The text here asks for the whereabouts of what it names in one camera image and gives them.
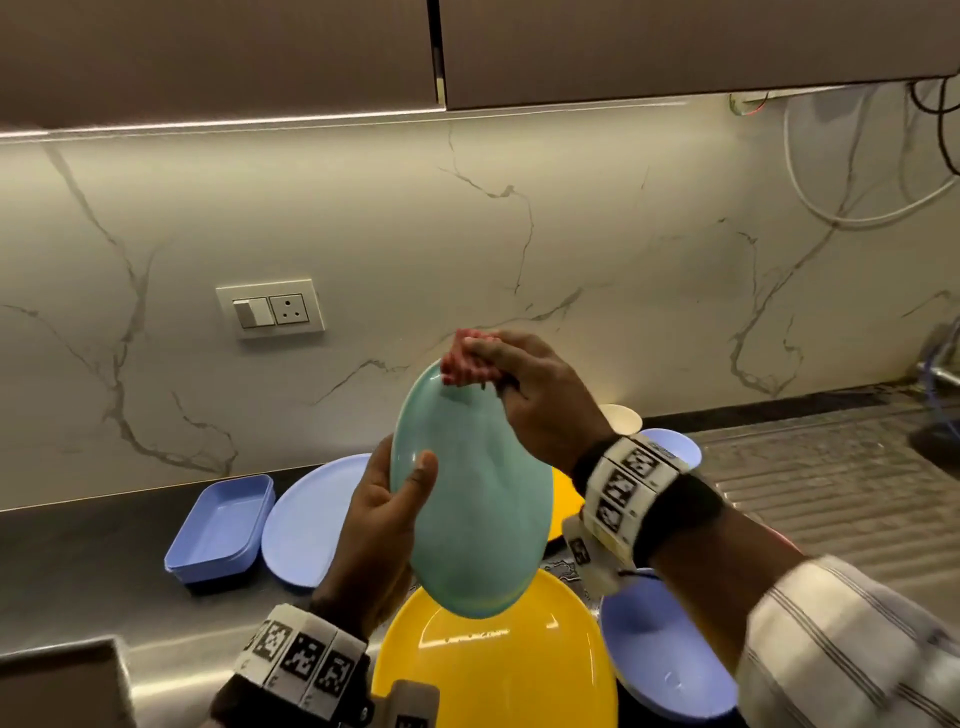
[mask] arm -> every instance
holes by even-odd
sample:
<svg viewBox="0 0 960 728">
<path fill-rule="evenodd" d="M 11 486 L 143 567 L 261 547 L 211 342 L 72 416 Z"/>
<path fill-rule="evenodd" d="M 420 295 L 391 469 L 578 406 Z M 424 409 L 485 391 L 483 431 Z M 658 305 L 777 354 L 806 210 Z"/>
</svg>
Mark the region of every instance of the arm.
<svg viewBox="0 0 960 728">
<path fill-rule="evenodd" d="M 439 468 L 436 455 L 421 453 L 403 486 L 391 494 L 392 444 L 393 436 L 387 437 L 371 455 L 350 500 L 333 561 L 310 599 L 312 614 L 363 643 L 399 607 L 410 588 L 414 522 L 430 496 Z M 293 703 L 275 698 L 243 677 L 233 675 L 214 697 L 210 718 L 202 728 L 297 728 L 322 724 Z"/>
<path fill-rule="evenodd" d="M 583 494 L 621 439 L 549 346 L 495 335 L 465 343 L 510 375 L 500 394 L 519 441 Z M 639 534 L 635 561 L 649 558 L 735 674 L 754 728 L 960 728 L 960 649 L 917 605 L 839 560 L 803 555 L 693 475 L 656 496 Z"/>
</svg>

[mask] white marble wall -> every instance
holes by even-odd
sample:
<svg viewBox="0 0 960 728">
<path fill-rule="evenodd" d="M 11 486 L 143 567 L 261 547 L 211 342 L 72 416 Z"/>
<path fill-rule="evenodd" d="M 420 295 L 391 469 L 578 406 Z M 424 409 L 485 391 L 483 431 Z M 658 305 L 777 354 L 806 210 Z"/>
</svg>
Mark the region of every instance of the white marble wall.
<svg viewBox="0 0 960 728">
<path fill-rule="evenodd" d="M 946 176 L 902 86 L 862 95 L 791 112 L 855 215 Z M 782 110 L 0 146 L 0 507 L 368 449 L 458 326 L 536 330 L 645 415 L 903 375 L 960 303 L 960 196 L 833 230 Z M 302 277 L 326 334 L 231 338 L 215 286 Z"/>
</svg>

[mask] striped sleeve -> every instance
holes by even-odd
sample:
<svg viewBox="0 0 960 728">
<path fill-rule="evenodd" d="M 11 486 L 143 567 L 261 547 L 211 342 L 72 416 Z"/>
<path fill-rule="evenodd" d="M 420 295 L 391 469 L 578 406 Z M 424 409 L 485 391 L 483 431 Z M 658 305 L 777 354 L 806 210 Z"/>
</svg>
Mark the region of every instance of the striped sleeve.
<svg viewBox="0 0 960 728">
<path fill-rule="evenodd" d="M 751 728 L 960 728 L 960 649 L 943 625 L 831 556 L 760 600 L 736 680 Z"/>
</svg>

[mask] upper cabinet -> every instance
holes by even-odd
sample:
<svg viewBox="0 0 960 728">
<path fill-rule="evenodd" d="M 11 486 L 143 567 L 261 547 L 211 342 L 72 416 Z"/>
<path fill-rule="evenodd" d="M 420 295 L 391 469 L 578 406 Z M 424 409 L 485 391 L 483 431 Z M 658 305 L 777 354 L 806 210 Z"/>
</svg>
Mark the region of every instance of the upper cabinet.
<svg viewBox="0 0 960 728">
<path fill-rule="evenodd" d="M 29 0 L 0 130 L 436 107 L 424 0 Z"/>
<path fill-rule="evenodd" d="M 955 0 L 440 0 L 451 109 L 948 76 Z"/>
</svg>

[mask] blue rectangular container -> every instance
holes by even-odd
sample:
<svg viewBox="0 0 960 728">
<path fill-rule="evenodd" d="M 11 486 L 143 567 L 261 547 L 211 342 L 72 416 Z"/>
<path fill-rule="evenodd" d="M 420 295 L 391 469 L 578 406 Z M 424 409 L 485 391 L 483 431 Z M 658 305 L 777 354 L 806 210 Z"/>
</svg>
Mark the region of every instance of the blue rectangular container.
<svg viewBox="0 0 960 728">
<path fill-rule="evenodd" d="M 170 544 L 163 566 L 183 584 L 246 571 L 256 560 L 263 524 L 275 502 L 269 475 L 208 485 Z"/>
</svg>

